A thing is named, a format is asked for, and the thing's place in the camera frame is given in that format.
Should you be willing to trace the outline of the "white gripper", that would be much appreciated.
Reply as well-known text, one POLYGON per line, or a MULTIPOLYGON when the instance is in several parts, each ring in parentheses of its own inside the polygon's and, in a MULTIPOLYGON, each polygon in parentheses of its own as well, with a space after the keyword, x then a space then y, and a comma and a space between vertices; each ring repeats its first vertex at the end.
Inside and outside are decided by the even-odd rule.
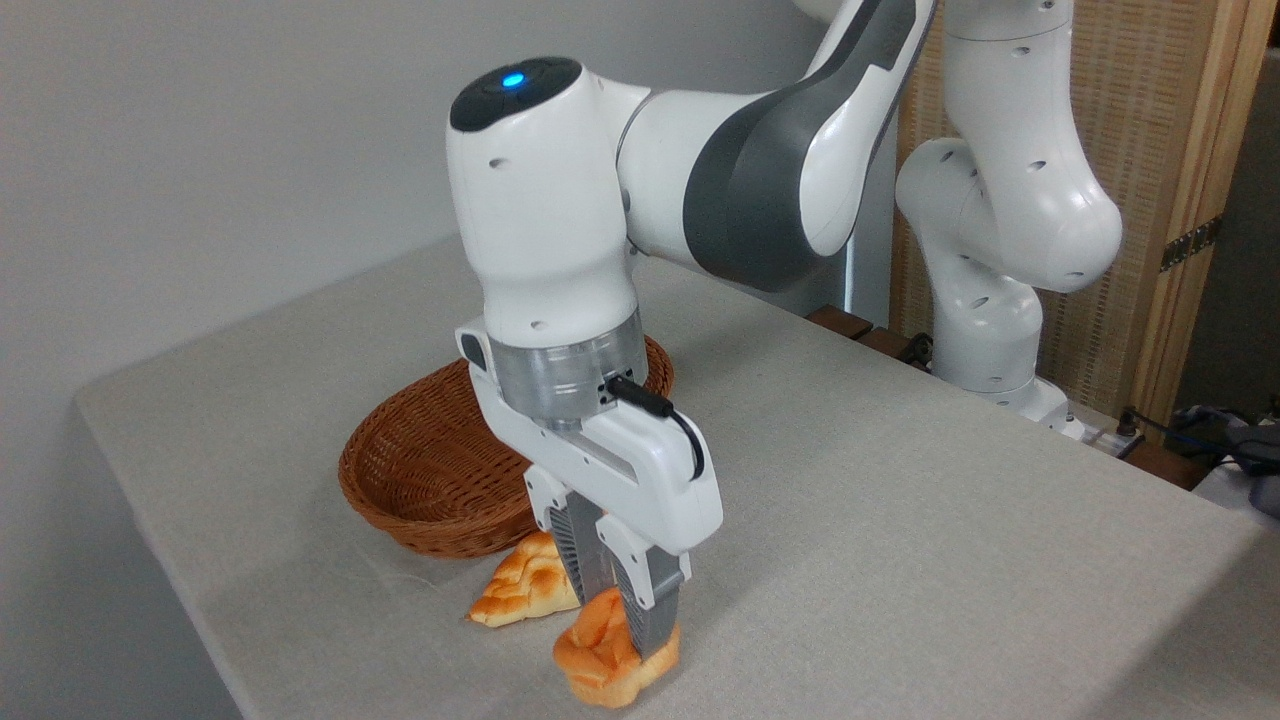
POLYGON ((723 521, 713 464, 695 478, 678 423, 626 402, 582 419, 577 432, 544 427, 500 397, 483 319, 457 328, 454 341, 493 434, 534 464, 524 474, 534 516, 579 602, 611 588, 614 571, 634 648, 652 657, 675 630, 678 591, 691 577, 684 552, 723 521))

